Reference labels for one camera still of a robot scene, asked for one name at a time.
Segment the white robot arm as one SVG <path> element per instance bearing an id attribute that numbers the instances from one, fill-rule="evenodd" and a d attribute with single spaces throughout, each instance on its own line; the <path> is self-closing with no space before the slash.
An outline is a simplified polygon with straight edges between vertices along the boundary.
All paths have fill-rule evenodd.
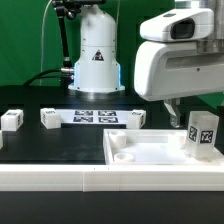
<path id="1" fill-rule="evenodd" d="M 134 89 L 147 101 L 172 105 L 177 98 L 224 91 L 224 0 L 174 8 L 140 25 Z M 116 61 L 115 21 L 98 6 L 85 6 L 81 52 L 69 88 L 88 98 L 122 91 Z"/>

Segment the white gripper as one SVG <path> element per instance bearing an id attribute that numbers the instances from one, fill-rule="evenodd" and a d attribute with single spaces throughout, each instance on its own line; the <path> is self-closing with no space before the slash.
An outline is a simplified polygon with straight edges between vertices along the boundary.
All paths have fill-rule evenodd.
<path id="1" fill-rule="evenodd" d="M 224 91 L 224 53 L 198 54 L 195 42 L 146 41 L 136 54 L 134 89 L 147 101 L 166 99 L 170 124 L 179 128 L 180 97 Z"/>

